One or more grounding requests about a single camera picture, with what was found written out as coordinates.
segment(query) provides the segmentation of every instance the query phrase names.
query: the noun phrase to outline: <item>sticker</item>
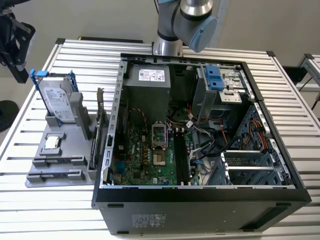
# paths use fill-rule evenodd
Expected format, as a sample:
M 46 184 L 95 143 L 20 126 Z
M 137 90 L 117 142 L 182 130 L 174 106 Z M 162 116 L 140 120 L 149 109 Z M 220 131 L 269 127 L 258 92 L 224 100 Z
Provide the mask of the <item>sticker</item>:
M 75 121 L 66 92 L 59 87 L 45 87 L 44 93 L 54 116 L 62 122 Z
M 187 122 L 186 127 L 189 129 L 194 123 L 190 120 Z
M 167 214 L 132 214 L 131 217 L 134 228 L 163 228 Z
M 189 118 L 190 120 L 192 120 L 192 119 L 194 118 L 194 116 L 193 116 L 191 113 L 189 113 L 188 118 Z
M 164 82 L 165 70 L 140 69 L 139 81 Z

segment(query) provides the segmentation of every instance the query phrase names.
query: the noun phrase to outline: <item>blue latch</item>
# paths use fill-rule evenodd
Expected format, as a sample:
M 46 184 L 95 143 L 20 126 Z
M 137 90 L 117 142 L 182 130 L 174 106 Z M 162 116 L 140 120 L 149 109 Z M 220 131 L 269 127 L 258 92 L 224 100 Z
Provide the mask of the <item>blue latch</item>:
M 210 90 L 223 90 L 225 88 L 224 81 L 217 66 L 205 66 L 204 73 L 209 82 Z

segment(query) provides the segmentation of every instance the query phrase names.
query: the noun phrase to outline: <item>computer chassis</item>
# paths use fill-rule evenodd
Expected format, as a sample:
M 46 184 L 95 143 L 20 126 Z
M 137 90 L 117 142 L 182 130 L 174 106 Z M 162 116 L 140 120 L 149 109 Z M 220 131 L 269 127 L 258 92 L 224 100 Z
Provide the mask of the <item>computer chassis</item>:
M 208 66 L 217 66 L 220 69 L 221 79 L 223 78 L 224 86 L 227 85 L 227 88 L 224 88 L 224 90 L 213 88 L 213 91 L 209 89 L 217 85 L 213 83 L 210 86 L 212 81 L 206 81 L 206 79 L 210 79 L 206 76 Z M 153 107 L 143 109 L 145 111 L 143 114 L 145 124 L 141 124 L 140 120 L 134 118 L 130 110 L 132 109 L 130 103 L 144 107 L 143 102 L 152 98 L 148 94 L 143 95 L 143 100 L 132 97 L 133 93 L 135 96 L 142 94 L 139 93 L 139 90 L 145 87 L 143 79 L 141 82 L 137 81 L 137 84 L 131 81 L 132 78 L 139 78 L 138 70 L 135 69 L 137 67 L 141 78 L 145 77 L 141 73 L 146 69 L 162 68 L 163 72 L 161 70 L 158 72 L 160 77 L 159 75 L 156 75 L 156 77 L 159 77 L 160 80 L 162 77 L 171 79 L 166 86 L 162 86 L 162 92 L 152 92 L 154 89 L 157 91 L 156 88 L 159 88 L 157 84 L 160 83 L 152 83 L 155 84 L 153 87 L 156 88 L 150 88 L 147 91 L 151 92 L 153 98 L 157 94 L 156 96 L 162 98 L 163 101 L 153 102 Z M 235 80 L 235 76 L 230 77 L 228 81 L 226 80 L 223 73 L 224 68 L 237 71 L 241 78 L 240 85 L 239 81 Z M 183 84 L 181 91 L 177 91 L 184 82 L 186 84 Z M 169 89 L 170 96 L 167 96 L 164 90 L 166 88 Z M 199 89 L 206 89 L 206 91 L 201 95 L 199 92 L 197 93 Z M 224 96 L 228 96 L 225 93 L 232 91 L 235 93 L 232 94 L 232 98 L 224 98 Z M 201 104 L 195 104 L 197 98 L 200 98 Z M 128 147 L 123 143 L 123 138 L 133 138 L 131 136 L 135 130 L 130 130 L 131 132 L 128 133 L 128 128 L 132 123 L 134 125 L 140 124 L 139 128 L 141 129 L 139 133 L 137 131 L 137 138 L 133 139 L 138 139 L 140 144 L 148 142 L 149 140 L 146 140 L 146 137 L 148 139 L 150 136 L 150 132 L 147 132 L 148 129 L 151 129 L 151 125 L 147 125 L 146 116 L 156 115 L 156 119 L 162 120 L 163 112 L 155 109 L 162 109 L 163 104 L 168 106 L 171 102 L 179 103 L 181 100 L 186 100 L 187 111 L 192 106 L 193 115 L 190 110 L 187 112 L 192 123 L 186 121 L 188 122 L 186 126 L 181 127 L 181 125 L 176 125 L 172 118 L 164 118 L 164 121 L 167 121 L 166 124 L 157 122 L 157 124 L 163 124 L 167 133 L 171 134 L 171 137 L 167 136 L 166 138 L 167 148 L 155 149 L 148 145 L 143 151 L 142 146 L 140 146 L 140 149 L 134 143 L 132 143 L 133 147 Z M 217 106 L 216 109 L 211 109 L 212 103 Z M 245 106 L 243 108 L 245 111 L 237 110 L 238 106 Z M 221 119 L 225 119 L 226 123 L 221 121 L 214 125 L 213 121 L 209 119 L 213 113 L 217 112 L 222 113 Z M 196 146 L 200 147 L 208 140 L 203 137 L 205 134 L 200 134 L 195 128 L 209 126 L 209 129 L 216 129 L 217 131 L 221 129 L 224 134 L 225 124 L 231 125 L 231 123 L 236 126 L 236 130 L 229 129 L 230 136 L 242 136 L 245 140 L 243 141 L 240 139 L 242 137 L 239 137 L 230 145 L 229 149 L 225 149 L 219 155 L 216 155 L 214 160 L 203 160 L 204 163 L 199 163 L 200 152 L 192 152 L 192 150 L 196 150 Z M 185 149 L 181 154 L 176 154 L 175 151 L 180 150 L 170 149 L 173 148 L 173 145 L 179 146 L 180 150 L 181 148 Z M 130 158 L 126 154 L 129 153 L 130 155 L 131 152 L 134 155 Z M 140 171 L 137 170 L 137 173 L 140 174 L 128 172 L 128 169 L 132 172 L 136 169 L 132 165 L 135 156 L 141 160 Z M 180 160 L 178 164 L 178 158 L 181 158 L 181 156 L 183 156 L 183 159 L 187 159 L 187 166 Z M 167 167 L 169 167 L 168 161 L 172 159 L 176 161 L 177 172 L 174 178 L 177 180 L 176 184 L 173 184 L 174 181 L 170 176 L 160 175 L 161 177 L 156 178 L 157 180 L 154 177 L 147 177 L 146 173 L 150 169 L 157 171 L 160 169 L 164 172 L 165 168 L 159 166 L 163 158 L 167 161 L 164 163 Z M 210 165 L 211 172 L 209 175 L 201 173 L 205 170 L 206 164 Z M 190 174 L 188 179 L 186 179 L 185 174 L 179 172 L 178 166 L 181 169 L 187 168 L 186 171 Z M 135 185 L 135 183 L 144 182 L 151 183 Z M 99 161 L 92 198 L 92 207 L 101 211 L 111 234 L 264 231 L 310 201 L 311 198 L 245 62 L 121 54 L 104 155 L 101 156 Z

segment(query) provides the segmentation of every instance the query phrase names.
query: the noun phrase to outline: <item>aluminum table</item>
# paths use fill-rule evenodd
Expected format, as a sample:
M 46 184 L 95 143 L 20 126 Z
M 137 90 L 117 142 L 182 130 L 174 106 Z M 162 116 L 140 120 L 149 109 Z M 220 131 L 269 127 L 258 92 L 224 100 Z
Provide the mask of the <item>aluminum table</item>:
M 150 44 L 65 40 L 57 43 L 43 70 L 76 74 L 83 105 L 97 110 L 97 88 L 111 110 L 120 53 L 151 54 Z M 276 57 L 265 51 L 206 48 L 185 57 L 245 61 L 274 123 L 308 188 L 312 202 L 264 232 L 242 234 L 145 235 L 129 239 L 320 239 L 320 123 Z M 116 239 L 98 210 L 93 185 L 26 188 L 26 173 L 46 126 L 45 106 L 33 88 L 0 147 L 0 239 Z

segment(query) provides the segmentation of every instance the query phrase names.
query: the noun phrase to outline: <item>floor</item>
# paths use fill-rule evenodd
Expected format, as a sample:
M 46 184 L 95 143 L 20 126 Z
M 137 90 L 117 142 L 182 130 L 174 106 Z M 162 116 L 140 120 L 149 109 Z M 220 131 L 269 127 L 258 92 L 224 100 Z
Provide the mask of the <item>floor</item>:
M 21 108 L 24 104 L 27 95 L 29 94 L 32 82 L 30 79 L 26 84 L 17 83 L 13 77 L 0 77 L 0 101 L 11 100 Z M 0 144 L 5 139 L 9 129 L 0 132 Z

